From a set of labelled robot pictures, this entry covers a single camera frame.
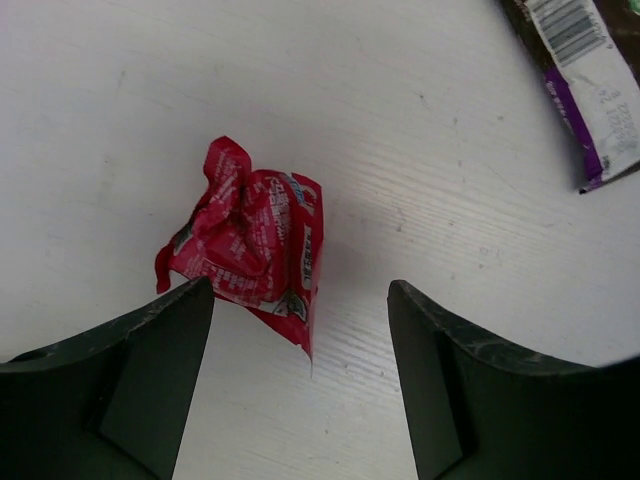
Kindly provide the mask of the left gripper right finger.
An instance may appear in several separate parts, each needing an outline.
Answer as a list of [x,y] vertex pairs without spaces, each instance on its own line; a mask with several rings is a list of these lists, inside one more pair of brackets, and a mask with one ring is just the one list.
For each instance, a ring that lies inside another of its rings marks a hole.
[[403,280],[388,317],[421,479],[635,479],[639,361],[590,367],[528,349]]

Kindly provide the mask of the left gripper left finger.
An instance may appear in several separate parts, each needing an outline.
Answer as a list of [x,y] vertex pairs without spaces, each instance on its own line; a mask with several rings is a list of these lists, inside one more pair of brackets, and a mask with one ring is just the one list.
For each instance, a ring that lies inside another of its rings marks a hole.
[[192,280],[2,363],[2,478],[172,478],[214,301]]

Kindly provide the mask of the red snack packet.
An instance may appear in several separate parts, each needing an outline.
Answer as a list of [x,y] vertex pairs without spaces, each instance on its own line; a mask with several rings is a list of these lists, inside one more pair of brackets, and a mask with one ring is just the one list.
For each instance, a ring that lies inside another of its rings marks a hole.
[[204,194],[156,256],[157,293],[169,290],[171,273],[208,277],[216,296],[311,356],[324,242],[321,186],[304,175],[253,168],[227,136],[210,144],[203,174]]

